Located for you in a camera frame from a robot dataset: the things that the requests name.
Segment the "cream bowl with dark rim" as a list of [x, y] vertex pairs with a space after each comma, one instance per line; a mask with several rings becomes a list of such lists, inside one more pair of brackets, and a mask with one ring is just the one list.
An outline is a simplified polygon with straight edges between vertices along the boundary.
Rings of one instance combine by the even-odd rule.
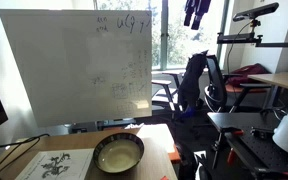
[[144, 154], [144, 143], [135, 134], [115, 133], [94, 148], [93, 162], [106, 173], [121, 173], [135, 167]]

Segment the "black jacket on chair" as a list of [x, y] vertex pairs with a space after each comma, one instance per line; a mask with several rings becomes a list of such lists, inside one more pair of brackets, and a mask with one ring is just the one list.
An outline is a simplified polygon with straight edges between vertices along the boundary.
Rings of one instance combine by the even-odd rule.
[[199, 78], [206, 66], [206, 51], [193, 54], [188, 60], [186, 72], [179, 86], [178, 102], [183, 108], [183, 117], [193, 116], [204, 101], [200, 98]]

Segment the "white whiteboard with writing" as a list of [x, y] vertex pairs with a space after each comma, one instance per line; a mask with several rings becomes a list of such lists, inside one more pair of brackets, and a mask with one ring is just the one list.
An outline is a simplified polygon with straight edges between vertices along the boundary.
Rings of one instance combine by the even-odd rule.
[[35, 121], [152, 114], [152, 13], [0, 9]]

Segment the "black mesh office chair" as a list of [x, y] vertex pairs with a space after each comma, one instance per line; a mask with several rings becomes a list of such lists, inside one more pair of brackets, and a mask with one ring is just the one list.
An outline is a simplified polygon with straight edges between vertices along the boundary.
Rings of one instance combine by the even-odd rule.
[[261, 93], [266, 89], [270, 88], [267, 84], [255, 84], [255, 83], [244, 83], [241, 84], [241, 88], [232, 87], [234, 94], [239, 94], [235, 98], [234, 103], [229, 106], [227, 104], [227, 85], [226, 81], [230, 77], [235, 77], [235, 74], [224, 75], [218, 64], [217, 57], [215, 55], [206, 56], [209, 85], [204, 89], [205, 102], [212, 112], [259, 112], [260, 107], [254, 106], [242, 106], [241, 102], [244, 100], [247, 94], [250, 93]]

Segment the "dark red bag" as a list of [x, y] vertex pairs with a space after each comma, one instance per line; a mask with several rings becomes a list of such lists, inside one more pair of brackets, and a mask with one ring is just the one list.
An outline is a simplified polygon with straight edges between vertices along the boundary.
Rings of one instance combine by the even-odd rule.
[[269, 71], [259, 63], [247, 65], [232, 71], [235, 77], [230, 77], [228, 83], [234, 87], [239, 87], [245, 83], [255, 83], [255, 80], [249, 79], [249, 75], [269, 74]]

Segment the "purple cloth hanging at window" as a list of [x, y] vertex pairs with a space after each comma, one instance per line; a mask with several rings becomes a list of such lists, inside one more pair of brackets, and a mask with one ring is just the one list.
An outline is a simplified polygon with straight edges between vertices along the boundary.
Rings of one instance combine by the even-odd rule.
[[211, 0], [187, 0], [185, 5], [184, 25], [198, 30], [201, 19], [208, 12]]

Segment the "white booklet with black drawing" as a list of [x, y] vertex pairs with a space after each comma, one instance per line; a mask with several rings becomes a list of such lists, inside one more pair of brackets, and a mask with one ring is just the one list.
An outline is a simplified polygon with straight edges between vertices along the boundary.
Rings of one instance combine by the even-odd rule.
[[39, 152], [15, 180], [85, 180], [93, 149]]

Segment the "light wooden side desk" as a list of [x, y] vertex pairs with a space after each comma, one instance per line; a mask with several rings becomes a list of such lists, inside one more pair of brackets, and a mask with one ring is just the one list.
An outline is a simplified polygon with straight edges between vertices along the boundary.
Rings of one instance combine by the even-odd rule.
[[288, 89], [288, 72], [249, 75], [249, 78]]

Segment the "black perforated robot table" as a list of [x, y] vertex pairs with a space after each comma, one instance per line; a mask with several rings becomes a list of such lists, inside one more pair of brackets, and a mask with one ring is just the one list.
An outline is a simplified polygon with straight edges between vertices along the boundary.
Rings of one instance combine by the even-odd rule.
[[288, 153], [278, 147], [271, 132], [279, 124], [260, 113], [213, 113], [209, 120], [255, 180], [288, 180]]

